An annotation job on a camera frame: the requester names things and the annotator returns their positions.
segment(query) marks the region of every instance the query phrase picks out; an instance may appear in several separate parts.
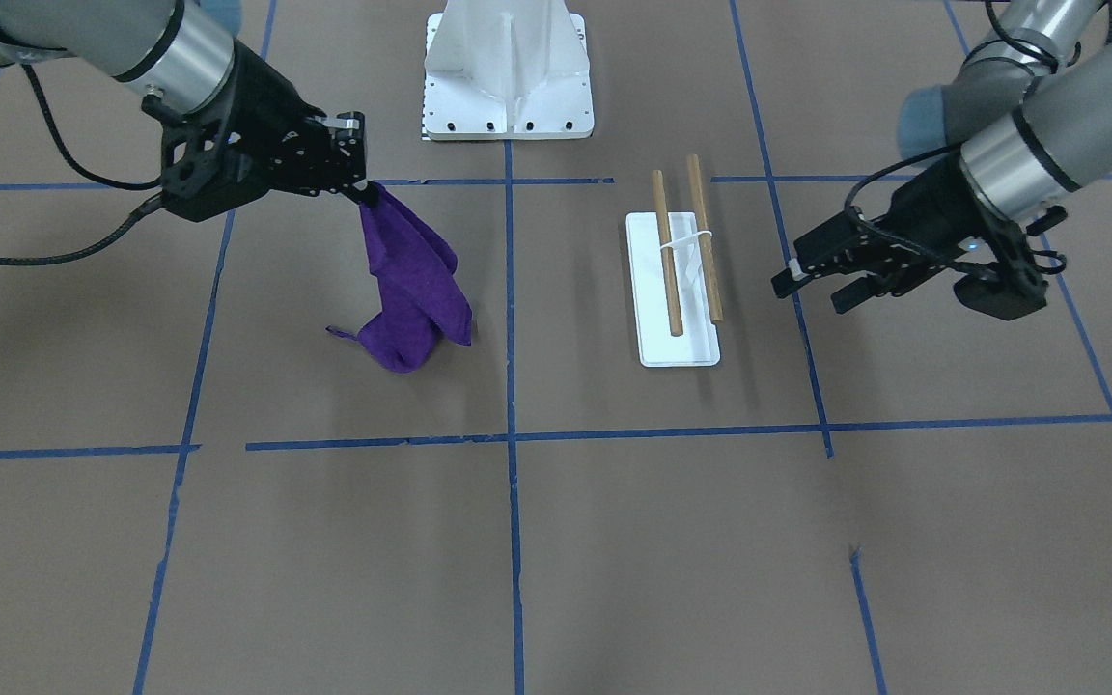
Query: wooden stick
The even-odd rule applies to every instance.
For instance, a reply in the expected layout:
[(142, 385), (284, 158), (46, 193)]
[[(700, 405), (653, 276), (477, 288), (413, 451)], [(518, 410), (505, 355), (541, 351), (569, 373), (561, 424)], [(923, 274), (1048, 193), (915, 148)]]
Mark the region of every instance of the wooden stick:
[[(658, 217), (658, 242), (672, 242), (672, 224), (667, 219), (667, 195), (663, 191), (663, 172), (655, 170), (649, 177), (655, 189), (655, 216)], [(681, 319), (681, 291), (676, 286), (676, 255), (671, 246), (658, 250), (663, 260), (663, 291), (667, 295), (667, 328), (672, 336), (684, 335), (684, 321)]]
[[(693, 192), (693, 216), (697, 217), (698, 231), (709, 230), (706, 216), (706, 192), (702, 189), (702, 161), (697, 155), (689, 155), (689, 189)], [(702, 251), (702, 280), (706, 281), (706, 305), (711, 309), (711, 322), (723, 322), (723, 298), (719, 296), (719, 269), (714, 265), (714, 248), (709, 234), (698, 234), (698, 250)]]

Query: white tray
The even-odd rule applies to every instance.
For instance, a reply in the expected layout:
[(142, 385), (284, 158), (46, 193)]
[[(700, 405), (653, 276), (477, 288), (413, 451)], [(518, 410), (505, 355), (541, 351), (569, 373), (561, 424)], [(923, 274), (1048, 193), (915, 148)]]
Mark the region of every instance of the white tray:
[(693, 212), (668, 212), (667, 219), (672, 225), (672, 251), (676, 257), (681, 319), (684, 321), (684, 335), (678, 338), (672, 336), (667, 322), (658, 216), (631, 212), (625, 217), (637, 353), (641, 364), (648, 368), (709, 368), (719, 364), (719, 331), (711, 322), (711, 311), (706, 307), (697, 224)]

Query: gray robot arm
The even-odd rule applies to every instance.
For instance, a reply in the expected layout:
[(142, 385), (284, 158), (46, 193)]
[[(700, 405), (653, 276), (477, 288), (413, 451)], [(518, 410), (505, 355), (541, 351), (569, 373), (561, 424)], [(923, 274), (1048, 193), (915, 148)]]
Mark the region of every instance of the gray robot arm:
[[(1034, 252), (1027, 234), (1062, 221), (1054, 203), (1111, 171), (1112, 46), (901, 186), (886, 216), (865, 220), (846, 203), (797, 238), (794, 264), (772, 278), (773, 288), (790, 296), (820, 277), (864, 274), (833, 296), (844, 312), (952, 268), (965, 274), (955, 285), (962, 304), (1002, 319), (1027, 316), (1045, 305), (1043, 276), (1060, 269), (1036, 262), (1049, 254)], [(1041, 219), (1025, 230), (1033, 216)], [(957, 260), (974, 238), (993, 262)]]
[(0, 0), (0, 66), (85, 58), (162, 123), (162, 203), (200, 221), (269, 190), (375, 206), (365, 116), (328, 118), (195, 0)]
[(963, 59), (950, 85), (911, 93), (900, 110), (902, 157), (961, 143), (1031, 97), (1069, 64), (1100, 0), (1012, 0), (999, 26), (1019, 49), (991, 31)]

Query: white metal stand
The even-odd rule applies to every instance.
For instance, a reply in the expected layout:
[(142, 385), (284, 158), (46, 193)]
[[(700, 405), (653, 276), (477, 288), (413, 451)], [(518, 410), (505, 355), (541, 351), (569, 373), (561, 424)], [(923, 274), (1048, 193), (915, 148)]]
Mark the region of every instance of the white metal stand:
[(565, 0), (449, 0), (428, 19), (424, 136), (567, 140), (595, 130), (586, 21)]

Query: purple cloth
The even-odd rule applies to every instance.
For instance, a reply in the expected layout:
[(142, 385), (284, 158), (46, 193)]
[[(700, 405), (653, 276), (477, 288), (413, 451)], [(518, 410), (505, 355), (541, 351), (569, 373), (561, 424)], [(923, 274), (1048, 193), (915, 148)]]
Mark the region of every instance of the purple cloth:
[(367, 262), (380, 288), (380, 312), (353, 335), (330, 334), (363, 344), (385, 369), (406, 374), (428, 360), (441, 335), (471, 344), (471, 306), (454, 281), (457, 255), (384, 186), (380, 201), (359, 206)]

